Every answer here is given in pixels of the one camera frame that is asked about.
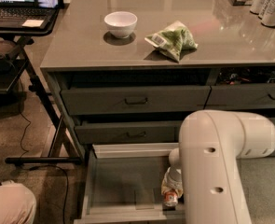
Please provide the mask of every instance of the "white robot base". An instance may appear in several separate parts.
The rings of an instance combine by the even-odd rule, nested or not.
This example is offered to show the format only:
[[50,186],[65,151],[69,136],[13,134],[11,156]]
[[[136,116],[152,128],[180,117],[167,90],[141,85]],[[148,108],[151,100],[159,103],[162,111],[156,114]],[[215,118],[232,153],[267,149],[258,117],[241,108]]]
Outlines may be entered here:
[[274,150],[275,126],[263,116],[215,110],[189,115],[166,174],[174,184],[183,181],[186,223],[251,224],[237,159]]

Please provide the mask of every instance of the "floor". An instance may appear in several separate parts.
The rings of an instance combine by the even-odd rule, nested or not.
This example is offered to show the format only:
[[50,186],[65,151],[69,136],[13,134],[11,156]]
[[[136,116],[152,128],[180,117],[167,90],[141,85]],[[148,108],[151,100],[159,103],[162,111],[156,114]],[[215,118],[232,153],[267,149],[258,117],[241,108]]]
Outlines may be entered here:
[[[55,31],[51,35],[34,38],[33,45],[26,47],[26,52],[46,90],[47,83],[39,66],[54,35]],[[86,170],[84,164],[43,165],[30,171],[31,167],[40,164],[17,167],[5,163],[6,157],[40,156],[50,138],[51,120],[39,98],[29,91],[29,85],[31,81],[24,72],[15,94],[0,97],[0,182],[11,179],[33,191],[37,199],[34,224],[73,223],[81,211],[81,191],[84,188]]]

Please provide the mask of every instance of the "laptop keyboard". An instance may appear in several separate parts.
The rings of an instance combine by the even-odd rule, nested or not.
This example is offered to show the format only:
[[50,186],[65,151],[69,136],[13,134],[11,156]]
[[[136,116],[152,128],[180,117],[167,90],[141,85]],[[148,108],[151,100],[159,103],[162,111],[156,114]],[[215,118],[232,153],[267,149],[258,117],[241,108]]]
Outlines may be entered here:
[[0,8],[0,18],[43,20],[51,11],[39,8]]

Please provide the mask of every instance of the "crumpled snack bag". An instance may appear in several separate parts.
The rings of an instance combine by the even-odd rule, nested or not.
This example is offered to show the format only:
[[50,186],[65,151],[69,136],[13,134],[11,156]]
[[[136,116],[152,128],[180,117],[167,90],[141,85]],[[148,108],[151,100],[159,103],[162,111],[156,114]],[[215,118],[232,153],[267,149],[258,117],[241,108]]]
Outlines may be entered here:
[[191,32],[180,21],[175,21],[164,30],[148,35],[145,41],[177,62],[180,61],[182,50],[196,49],[198,46]]

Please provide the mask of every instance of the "laptop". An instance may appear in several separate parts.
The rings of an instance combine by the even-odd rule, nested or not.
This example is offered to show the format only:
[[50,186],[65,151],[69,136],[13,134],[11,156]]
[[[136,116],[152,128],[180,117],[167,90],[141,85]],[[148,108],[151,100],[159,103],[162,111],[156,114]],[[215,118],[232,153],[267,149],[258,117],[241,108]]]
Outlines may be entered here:
[[38,7],[34,0],[0,0],[0,29],[43,30],[57,11],[57,8]]

